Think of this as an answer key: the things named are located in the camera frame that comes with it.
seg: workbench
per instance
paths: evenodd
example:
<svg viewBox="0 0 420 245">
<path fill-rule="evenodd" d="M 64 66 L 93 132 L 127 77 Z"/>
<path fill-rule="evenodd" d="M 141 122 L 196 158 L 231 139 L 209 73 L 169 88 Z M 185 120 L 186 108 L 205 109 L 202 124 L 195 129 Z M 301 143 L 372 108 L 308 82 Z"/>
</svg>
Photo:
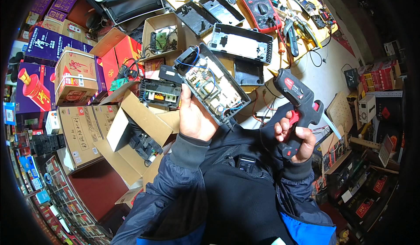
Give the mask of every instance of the workbench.
<svg viewBox="0 0 420 245">
<path fill-rule="evenodd" d="M 183 4 L 186 3 L 186 1 L 184 1 L 184 0 L 167 0 L 167 1 L 175 9 L 179 8 L 180 6 L 182 6 Z M 286 0 L 279 0 L 279 1 L 280 1 L 280 4 L 283 4 L 283 5 L 287 6 Z M 307 1 L 312 2 L 316 6 L 315 13 L 318 13 L 318 9 L 322 6 L 320 4 L 320 2 L 318 0 L 307 0 Z M 236 4 L 234 4 L 233 6 L 236 10 L 238 10 L 245 17 L 245 21 L 243 22 L 242 25 L 239 25 L 239 27 L 246 28 L 246 29 L 255 28 L 255 25 L 254 25 L 249 13 L 248 13 L 246 7 L 245 7 L 245 5 L 243 4 L 242 0 L 236 0 Z M 314 35 L 317 38 L 319 43 L 321 43 L 325 39 L 329 38 L 329 33 L 328 33 L 329 29 L 327 27 L 324 27 L 323 29 L 319 30 L 310 18 L 305 18 L 302 14 L 299 14 L 298 16 L 302 21 L 307 22 L 311 26 L 312 31 L 313 31 L 313 33 L 314 33 Z M 331 28 L 331 32 L 335 32 L 337 30 L 338 30 L 337 24 L 334 24 L 333 27 Z M 212 34 L 210 33 L 202 39 L 197 39 L 195 37 L 195 34 L 190 29 L 187 29 L 187 27 L 186 27 L 186 45 L 187 46 L 196 45 L 196 44 L 199 44 L 201 42 L 207 44 L 211 40 L 211 35 Z M 264 66 L 264 70 L 263 70 L 264 82 L 267 82 L 268 80 L 273 78 L 273 75 L 270 73 L 269 69 L 277 71 L 279 68 L 287 68 L 290 65 L 290 63 L 288 62 L 287 53 L 280 54 L 278 52 L 277 33 L 276 32 L 270 32 L 270 33 L 268 33 L 268 35 L 271 35 L 274 38 L 274 40 L 273 40 L 273 56 L 272 56 L 272 59 L 271 59 L 271 64 L 268 65 L 268 66 Z M 295 58 L 292 58 L 293 61 L 299 60 L 302 56 L 304 56 L 306 53 L 308 53 L 309 50 L 311 50 L 315 47 L 312 43 L 304 42 L 302 39 L 299 39 L 297 41 L 297 43 L 298 43 L 298 48 L 299 48 L 299 55 Z M 220 55 L 220 54 L 216 54 L 216 56 L 221 61 L 221 63 L 226 67 L 226 69 L 232 75 L 234 75 L 234 61 L 233 61 L 232 57 L 223 56 L 223 55 Z M 258 86 L 241 86 L 241 87 L 246 93 L 251 93 L 252 91 L 254 91 L 255 89 L 258 88 Z"/>
</svg>

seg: pliers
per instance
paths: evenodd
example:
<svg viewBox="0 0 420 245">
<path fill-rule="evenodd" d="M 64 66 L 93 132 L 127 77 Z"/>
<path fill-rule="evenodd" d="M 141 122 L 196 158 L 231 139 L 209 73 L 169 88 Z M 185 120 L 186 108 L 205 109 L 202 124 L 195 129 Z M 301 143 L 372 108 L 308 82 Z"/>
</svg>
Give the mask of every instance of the pliers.
<svg viewBox="0 0 420 245">
<path fill-rule="evenodd" d="M 288 19 L 291 20 L 293 22 L 293 25 L 295 25 L 297 27 L 297 30 L 299 31 L 298 33 L 300 33 L 301 37 L 308 40 L 308 41 L 312 41 L 315 45 L 316 48 L 320 48 L 320 44 L 318 42 L 318 40 L 316 39 L 314 33 L 312 32 L 311 27 L 309 26 L 309 24 L 307 22 L 302 21 L 293 11 L 290 11 L 290 14 L 292 15 L 292 17 L 289 17 Z M 283 34 L 287 33 L 287 31 L 289 31 L 289 29 L 286 29 L 286 26 L 284 27 L 283 30 Z"/>
</svg>

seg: floor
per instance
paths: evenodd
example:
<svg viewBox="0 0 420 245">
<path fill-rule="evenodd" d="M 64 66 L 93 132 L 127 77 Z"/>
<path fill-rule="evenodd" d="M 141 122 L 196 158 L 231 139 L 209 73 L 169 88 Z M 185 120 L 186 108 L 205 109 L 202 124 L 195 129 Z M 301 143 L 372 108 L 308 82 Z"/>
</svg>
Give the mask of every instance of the floor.
<svg viewBox="0 0 420 245">
<path fill-rule="evenodd" d="M 334 16 L 334 8 L 331 5 L 329 5 L 328 0 L 323 1 L 330 8 Z M 322 49 L 318 50 L 322 58 L 326 59 L 326 63 L 323 63 L 321 67 L 315 67 L 315 65 L 311 61 L 309 53 L 307 53 L 300 59 L 299 62 L 297 62 L 296 66 L 291 68 L 292 74 L 298 77 L 305 85 L 307 85 L 307 87 L 309 87 L 314 92 L 315 99 L 321 100 L 324 103 L 325 108 L 328 107 L 330 102 L 333 100 L 335 94 L 339 91 L 346 91 L 347 93 L 349 93 L 349 90 L 346 85 L 346 80 L 341 69 L 343 68 L 343 71 L 351 69 L 348 65 L 345 64 L 349 64 L 352 68 L 358 67 L 359 60 L 362 59 L 360 50 L 357 47 L 353 36 L 347 30 L 345 24 L 336 16 L 335 18 L 337 20 L 337 23 L 342 28 L 345 36 L 347 37 L 350 46 L 354 51 L 355 57 L 336 40 L 331 39 L 331 42 L 326 47 L 323 47 Z M 327 43 L 327 41 L 328 39 L 326 41 L 323 41 L 322 45 L 324 46 Z M 317 54 L 312 53 L 312 58 L 315 64 L 320 64 L 320 58 Z M 267 85 L 274 94 L 282 97 L 282 95 L 280 95 L 280 93 L 278 93 L 274 88 L 274 85 L 271 80 L 267 82 Z M 267 106 L 265 106 L 263 100 L 264 90 L 266 90 L 265 101 L 269 106 L 275 98 L 273 95 L 271 95 L 270 92 L 267 91 L 265 86 L 261 86 L 259 89 L 257 89 L 259 98 L 256 101 L 255 111 L 269 111 Z M 255 92 L 251 93 L 249 96 L 252 100 L 254 100 Z M 276 98 L 274 103 L 274 109 L 276 109 L 278 106 L 282 106 L 287 103 L 289 103 L 289 101 L 286 98 Z M 242 127 L 247 129 L 258 129 L 261 124 L 261 122 L 257 121 L 251 116 L 253 114 L 253 105 L 254 103 L 249 104 L 246 108 L 241 110 L 241 112 L 238 115 L 235 116 L 238 123 Z M 310 128 L 313 129 L 316 127 L 323 127 L 325 125 L 325 121 L 321 120 L 320 123 L 316 126 L 310 125 Z M 325 132 L 315 136 L 317 137 L 317 140 L 319 140 L 323 137 L 324 134 Z"/>
</svg>

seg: red trigger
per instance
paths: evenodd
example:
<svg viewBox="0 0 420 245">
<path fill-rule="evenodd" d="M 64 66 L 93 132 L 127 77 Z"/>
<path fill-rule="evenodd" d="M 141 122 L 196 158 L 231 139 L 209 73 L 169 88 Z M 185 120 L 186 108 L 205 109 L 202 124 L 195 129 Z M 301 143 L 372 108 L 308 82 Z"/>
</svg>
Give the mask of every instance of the red trigger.
<svg viewBox="0 0 420 245">
<path fill-rule="evenodd" d="M 294 123 L 298 122 L 299 120 L 299 112 L 295 112 L 291 110 L 291 119 L 289 120 L 289 125 L 293 125 Z"/>
</svg>

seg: digital multimeter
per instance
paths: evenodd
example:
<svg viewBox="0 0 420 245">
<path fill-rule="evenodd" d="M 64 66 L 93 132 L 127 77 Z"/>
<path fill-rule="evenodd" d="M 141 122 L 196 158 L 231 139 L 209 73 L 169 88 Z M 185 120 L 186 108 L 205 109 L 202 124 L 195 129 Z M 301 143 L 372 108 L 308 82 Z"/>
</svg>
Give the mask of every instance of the digital multimeter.
<svg viewBox="0 0 420 245">
<path fill-rule="evenodd" d="M 267 33 L 277 30 L 276 23 L 274 22 L 273 4 L 270 0 L 243 0 L 249 13 L 252 16 L 255 26 L 259 32 Z M 281 21 L 276 19 L 278 28 L 281 29 Z"/>
</svg>

